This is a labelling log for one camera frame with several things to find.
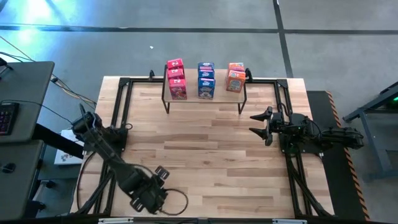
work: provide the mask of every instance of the wooden table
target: wooden table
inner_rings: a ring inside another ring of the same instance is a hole
[[[119,78],[103,79],[96,112],[104,126],[111,122]],[[293,111],[311,118],[304,80],[291,78],[288,84]],[[285,157],[280,152],[277,135],[272,145],[265,147],[264,141],[248,130],[263,128],[262,122],[249,119],[251,115],[264,112],[267,106],[276,108],[274,87],[265,84],[246,87],[248,101],[241,115],[236,112],[236,105],[206,103],[176,103],[172,113],[166,114],[161,83],[134,84],[127,119],[134,127],[129,131],[122,157],[126,162],[140,163],[152,170],[162,165],[170,171],[165,186],[183,190],[189,197],[189,206],[180,217],[294,217]],[[321,160],[303,154],[303,164],[309,189],[333,213]],[[98,185],[101,166],[98,155],[87,165],[81,178],[81,204]],[[300,190],[298,194],[304,212]],[[112,216],[153,216],[145,210],[136,213],[129,201],[117,187]],[[164,210],[178,212],[184,203],[181,195],[171,192]],[[74,202],[71,212],[75,210]]]

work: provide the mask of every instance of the concrete floor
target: concrete floor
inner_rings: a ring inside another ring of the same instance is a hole
[[[285,29],[398,29],[395,0],[279,0],[279,4]],[[0,25],[277,28],[272,0],[118,0],[117,4],[112,0],[2,0],[0,11]],[[286,77],[278,34],[22,29],[0,30],[0,35],[35,60],[54,61],[54,74],[92,100],[97,100],[104,75],[147,75],[151,69],[162,74],[164,62],[176,57],[188,67],[212,61],[216,68],[226,68],[228,62],[239,61],[256,77]],[[397,81],[396,37],[287,34],[286,40],[294,77],[304,78],[307,90],[331,91],[339,115],[344,116]],[[20,55],[2,41],[0,49]],[[78,103],[50,85],[44,104],[75,119],[80,114]],[[39,122],[54,131],[68,127],[47,110],[42,110]],[[351,126],[361,128],[358,122]],[[369,148],[352,151],[352,156],[359,176],[375,171]],[[361,180],[361,186],[372,220],[395,222],[398,178]]]

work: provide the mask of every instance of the red cereal box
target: red cereal box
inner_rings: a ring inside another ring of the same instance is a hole
[[[170,79],[169,88],[173,100],[187,99],[187,81],[185,79]]]
[[[167,69],[167,78],[180,78],[180,79],[185,79],[184,76],[184,70],[181,68],[172,68],[172,69]]]
[[[182,59],[177,58],[174,60],[168,60],[167,61],[167,68],[172,69],[172,68],[184,68],[184,64],[182,63]]]

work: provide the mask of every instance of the blue cereal box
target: blue cereal box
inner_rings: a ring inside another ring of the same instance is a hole
[[[213,70],[199,70],[198,78],[211,78],[214,79],[214,71]]]
[[[214,70],[213,62],[200,62],[198,63],[198,71],[199,70]]]
[[[212,78],[198,79],[198,97],[200,99],[212,100],[215,88],[216,88],[216,80]]]

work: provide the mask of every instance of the cereal box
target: cereal box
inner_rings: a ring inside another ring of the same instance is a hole
[[[246,73],[229,71],[226,77],[226,89],[235,93],[240,93],[246,79]]]
[[[200,99],[212,100],[214,97],[215,88],[216,88],[216,80],[212,78],[198,79],[198,97]]]
[[[167,68],[172,69],[172,68],[181,68],[184,69],[184,64],[182,63],[182,59],[177,58],[174,60],[168,60],[167,61]]]
[[[198,70],[214,70],[213,62],[200,62],[198,63]]]
[[[187,81],[185,79],[170,79],[169,88],[173,100],[187,99]]]
[[[237,71],[237,72],[244,72],[243,63],[229,63],[228,64],[228,72],[231,70]]]
[[[199,70],[198,78],[212,78],[214,79],[214,71],[213,70]]]
[[[176,78],[176,79],[185,79],[184,76],[184,70],[181,68],[172,68],[172,69],[167,69],[167,78]]]

